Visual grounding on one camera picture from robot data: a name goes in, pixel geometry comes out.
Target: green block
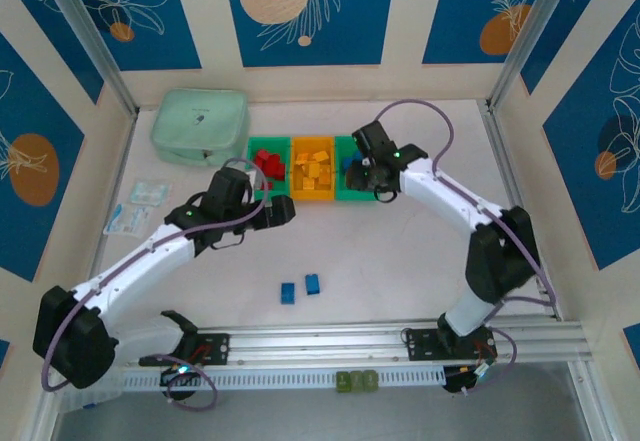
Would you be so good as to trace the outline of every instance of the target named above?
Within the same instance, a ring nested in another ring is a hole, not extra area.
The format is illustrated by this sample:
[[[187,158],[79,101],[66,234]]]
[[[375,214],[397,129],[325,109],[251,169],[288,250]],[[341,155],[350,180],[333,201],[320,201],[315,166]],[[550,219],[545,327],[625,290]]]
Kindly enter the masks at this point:
[[[364,390],[368,393],[378,390],[378,373],[373,369],[368,369],[363,373]]]
[[[347,188],[347,177],[342,172],[342,160],[350,158],[358,151],[351,136],[336,136],[336,199],[339,201],[375,201],[373,193]]]
[[[256,153],[266,149],[271,154],[279,154],[280,162],[287,166],[284,181],[276,181],[269,179],[273,183],[273,189],[269,192],[269,199],[273,196],[286,195],[289,196],[289,171],[291,162],[291,138],[287,137],[251,137],[249,138],[249,146],[247,148],[247,158],[253,161]],[[255,191],[255,198],[262,199],[263,191]]]
[[[336,390],[339,393],[351,392],[351,378],[346,371],[338,371],[336,373]]]
[[[362,371],[351,371],[349,377],[351,378],[351,392],[361,393],[364,390],[364,376]]]

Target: plastic bin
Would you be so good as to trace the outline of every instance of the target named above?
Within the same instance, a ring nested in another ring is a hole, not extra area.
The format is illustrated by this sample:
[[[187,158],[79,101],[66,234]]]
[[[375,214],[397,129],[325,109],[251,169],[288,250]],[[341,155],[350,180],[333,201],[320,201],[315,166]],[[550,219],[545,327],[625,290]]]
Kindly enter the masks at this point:
[[[220,166],[242,155],[248,133],[244,93],[173,89],[162,100],[151,141],[168,163]]]
[[[336,136],[336,200],[338,201],[375,201],[373,193],[347,188],[347,177],[342,172],[342,160],[350,158],[358,151],[351,136]]]
[[[253,161],[256,153],[260,149],[266,149],[271,154],[279,154],[280,161],[285,163],[286,171],[284,181],[276,181],[268,178],[273,183],[273,189],[269,192],[269,199],[272,196],[285,194],[289,196],[289,167],[291,163],[291,138],[287,137],[251,137],[247,148],[247,158]],[[264,191],[255,190],[255,198],[262,199]]]
[[[322,164],[329,166],[330,183],[321,185],[318,180],[314,180],[314,189],[305,190],[303,188],[303,179],[306,177],[301,166],[295,164],[295,160],[299,154],[308,153],[309,156],[314,153],[326,151],[329,159]],[[291,164],[290,164],[290,187],[291,197],[298,201],[333,201],[336,191],[336,159],[334,139],[332,137],[295,137],[291,145]]]

